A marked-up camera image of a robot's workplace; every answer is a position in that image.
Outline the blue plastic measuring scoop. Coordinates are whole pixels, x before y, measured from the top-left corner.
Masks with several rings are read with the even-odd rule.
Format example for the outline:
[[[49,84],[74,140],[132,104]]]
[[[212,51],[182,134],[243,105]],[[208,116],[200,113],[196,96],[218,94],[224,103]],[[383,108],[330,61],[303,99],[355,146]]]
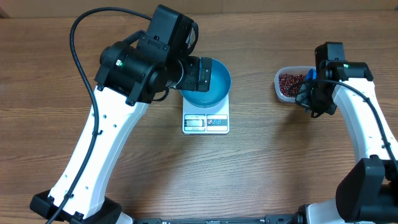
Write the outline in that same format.
[[[306,75],[306,80],[315,80],[317,78],[317,71],[312,68],[308,71]],[[305,84],[305,91],[302,93],[303,103],[305,105],[305,112],[308,113],[311,108],[311,94],[314,87],[314,83],[306,83]]]

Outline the teal metal bowl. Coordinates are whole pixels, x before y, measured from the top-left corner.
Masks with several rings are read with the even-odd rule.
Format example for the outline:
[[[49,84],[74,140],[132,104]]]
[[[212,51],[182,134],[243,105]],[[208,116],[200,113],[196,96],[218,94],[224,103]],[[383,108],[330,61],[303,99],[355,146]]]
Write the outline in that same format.
[[[229,70],[223,63],[213,58],[209,91],[180,90],[180,93],[189,103],[200,108],[209,108],[226,97],[231,89],[231,82]]]

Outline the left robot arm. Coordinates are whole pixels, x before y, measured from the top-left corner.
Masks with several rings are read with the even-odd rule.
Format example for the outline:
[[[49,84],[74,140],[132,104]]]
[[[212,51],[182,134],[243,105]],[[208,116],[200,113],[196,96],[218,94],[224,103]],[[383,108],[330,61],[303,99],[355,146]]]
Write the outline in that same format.
[[[89,86],[90,114],[57,183],[33,196],[30,209],[47,223],[133,223],[120,204],[105,196],[118,157],[156,94],[171,89],[207,92],[212,60],[194,57],[197,23],[157,6],[147,30],[105,48]]]

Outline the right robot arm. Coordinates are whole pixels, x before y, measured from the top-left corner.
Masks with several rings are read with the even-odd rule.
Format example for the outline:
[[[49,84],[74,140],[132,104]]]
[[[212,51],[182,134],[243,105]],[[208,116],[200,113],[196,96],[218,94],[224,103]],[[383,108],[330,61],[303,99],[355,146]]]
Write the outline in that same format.
[[[315,49],[316,68],[299,82],[297,105],[312,118],[340,110],[353,145],[355,165],[335,197],[303,205],[296,223],[397,222],[397,138],[377,102],[373,75],[364,62],[345,59],[341,42]]]

